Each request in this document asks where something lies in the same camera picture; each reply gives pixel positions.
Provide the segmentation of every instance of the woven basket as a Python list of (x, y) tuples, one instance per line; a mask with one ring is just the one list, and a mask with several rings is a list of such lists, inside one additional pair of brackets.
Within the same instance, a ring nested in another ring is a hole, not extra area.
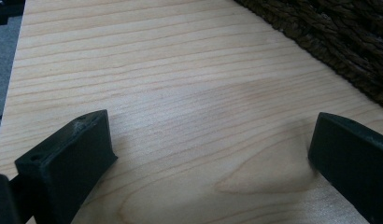
[(235, 0), (383, 106), (383, 0)]

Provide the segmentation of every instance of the gray carpet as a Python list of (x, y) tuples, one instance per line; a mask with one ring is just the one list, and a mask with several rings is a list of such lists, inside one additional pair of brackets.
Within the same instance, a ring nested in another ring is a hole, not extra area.
[(22, 17), (8, 19), (0, 26), (0, 116), (3, 114), (11, 67), (17, 47)]

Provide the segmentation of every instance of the brown wicker basket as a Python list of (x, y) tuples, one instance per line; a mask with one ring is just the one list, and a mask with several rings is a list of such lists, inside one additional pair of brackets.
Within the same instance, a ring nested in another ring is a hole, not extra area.
[(235, 0), (383, 106), (383, 0)]

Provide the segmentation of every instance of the wooden table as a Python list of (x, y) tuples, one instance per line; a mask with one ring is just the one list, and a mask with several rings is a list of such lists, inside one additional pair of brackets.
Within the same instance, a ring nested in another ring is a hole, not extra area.
[(99, 109), (120, 158), (74, 223), (366, 223), (306, 152), (320, 111), (383, 108), (232, 0), (28, 0), (0, 173)]

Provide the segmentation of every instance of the black object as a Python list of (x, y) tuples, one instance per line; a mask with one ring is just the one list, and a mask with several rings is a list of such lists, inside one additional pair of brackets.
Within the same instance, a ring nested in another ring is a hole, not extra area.
[(0, 25), (6, 25), (8, 17), (23, 14), (25, 0), (0, 0)]
[(366, 220), (383, 224), (383, 135), (320, 113), (308, 158)]
[(105, 110), (81, 116), (19, 157), (19, 175), (0, 175), (0, 224), (70, 223), (117, 159), (108, 124)]

